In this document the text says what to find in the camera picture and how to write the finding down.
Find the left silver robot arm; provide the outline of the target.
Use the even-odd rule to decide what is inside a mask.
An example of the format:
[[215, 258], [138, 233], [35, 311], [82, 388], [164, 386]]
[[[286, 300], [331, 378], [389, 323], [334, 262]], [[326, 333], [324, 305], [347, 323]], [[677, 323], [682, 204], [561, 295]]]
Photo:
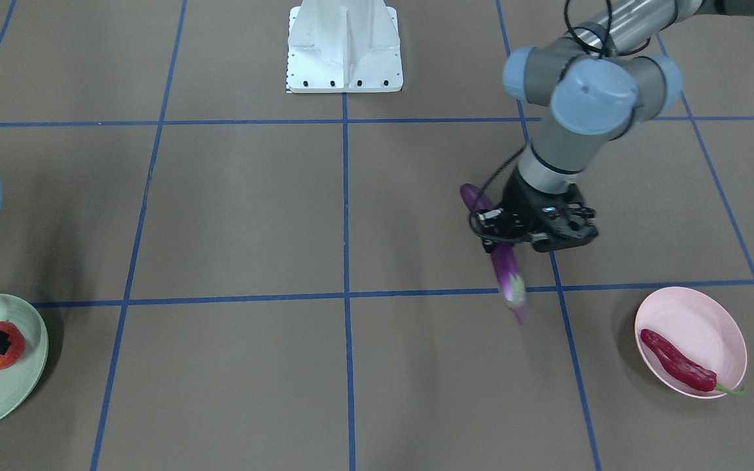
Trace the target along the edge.
[[515, 152], [516, 164], [492, 203], [461, 190], [469, 227], [486, 253], [515, 244], [551, 253], [598, 236], [596, 212], [577, 179], [605, 143], [672, 107], [683, 77], [667, 56], [643, 53], [653, 36], [697, 15], [754, 17], [754, 1], [619, 1], [589, 21], [564, 17], [565, 35], [545, 47], [513, 50], [503, 67], [506, 93], [547, 108], [541, 127]]

